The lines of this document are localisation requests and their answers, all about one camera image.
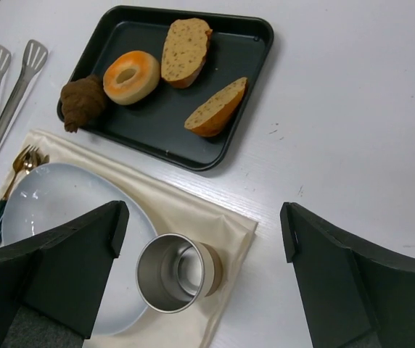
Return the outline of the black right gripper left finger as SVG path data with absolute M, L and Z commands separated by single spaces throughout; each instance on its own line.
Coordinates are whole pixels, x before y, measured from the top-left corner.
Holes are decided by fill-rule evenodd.
M 128 219 L 112 201 L 0 248 L 0 347 L 82 347 Z

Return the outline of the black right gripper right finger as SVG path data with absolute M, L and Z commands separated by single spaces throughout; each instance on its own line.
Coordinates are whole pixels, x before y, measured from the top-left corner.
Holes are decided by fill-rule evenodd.
M 314 347 L 415 347 L 415 258 L 297 203 L 280 220 Z

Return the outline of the brown chocolate croissant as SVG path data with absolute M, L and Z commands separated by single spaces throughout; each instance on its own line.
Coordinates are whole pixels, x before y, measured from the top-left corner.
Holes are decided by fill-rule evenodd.
M 102 79 L 97 75 L 89 75 L 63 86 L 60 101 L 64 129 L 69 133 L 76 133 L 79 128 L 103 113 L 108 97 L 104 92 Z

